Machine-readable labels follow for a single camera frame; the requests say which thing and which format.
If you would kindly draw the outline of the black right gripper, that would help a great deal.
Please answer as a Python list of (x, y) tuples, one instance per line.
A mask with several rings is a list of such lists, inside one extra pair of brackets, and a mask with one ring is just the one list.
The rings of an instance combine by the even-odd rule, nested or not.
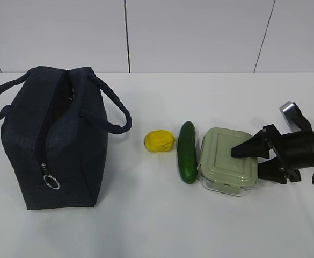
[(258, 179), (279, 184), (287, 184), (288, 180), (293, 183), (300, 182), (300, 172), (290, 167), (281, 138), (282, 135), (273, 124), (264, 126), (253, 137), (232, 148), (231, 157), (269, 158), (269, 150), (272, 149), (276, 157), (258, 164)]

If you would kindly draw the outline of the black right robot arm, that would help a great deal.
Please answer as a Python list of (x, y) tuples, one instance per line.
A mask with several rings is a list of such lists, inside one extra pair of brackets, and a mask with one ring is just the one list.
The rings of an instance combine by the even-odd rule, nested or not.
[(273, 124), (264, 126), (253, 137), (232, 148), (231, 157), (267, 159), (258, 164), (260, 179), (279, 184), (299, 182), (299, 170), (314, 167), (314, 130), (296, 103), (288, 101), (280, 111), (291, 133), (281, 134)]

